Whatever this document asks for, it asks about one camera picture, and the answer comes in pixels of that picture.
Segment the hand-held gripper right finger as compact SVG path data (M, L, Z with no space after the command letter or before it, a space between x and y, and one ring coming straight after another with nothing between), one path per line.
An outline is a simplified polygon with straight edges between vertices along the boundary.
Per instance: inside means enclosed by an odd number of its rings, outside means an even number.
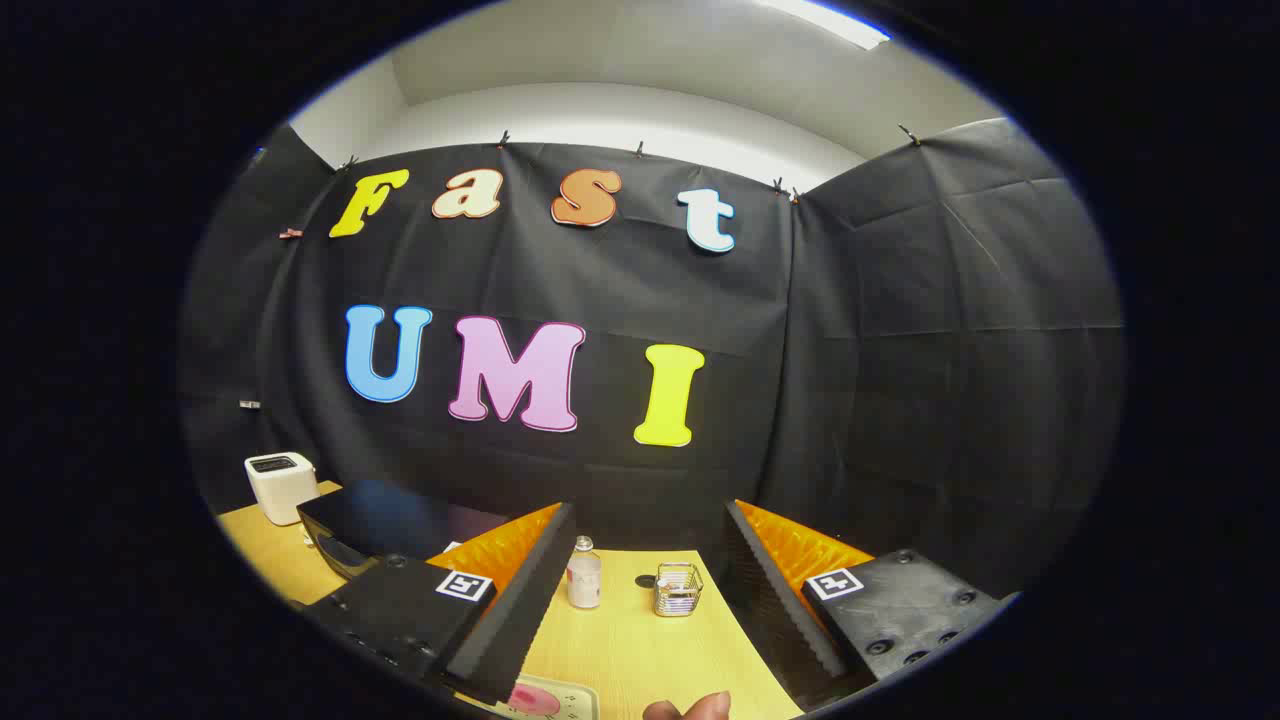
M741 500L724 511L724 596L805 710L899 675L1004 607L916 550L874 556Z

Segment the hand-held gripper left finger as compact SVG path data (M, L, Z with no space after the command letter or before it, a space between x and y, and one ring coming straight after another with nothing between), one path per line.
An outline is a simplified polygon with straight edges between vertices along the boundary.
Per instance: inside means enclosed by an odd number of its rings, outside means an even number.
M511 696L573 552L558 502L430 559L385 553L303 615L407 685L485 705Z

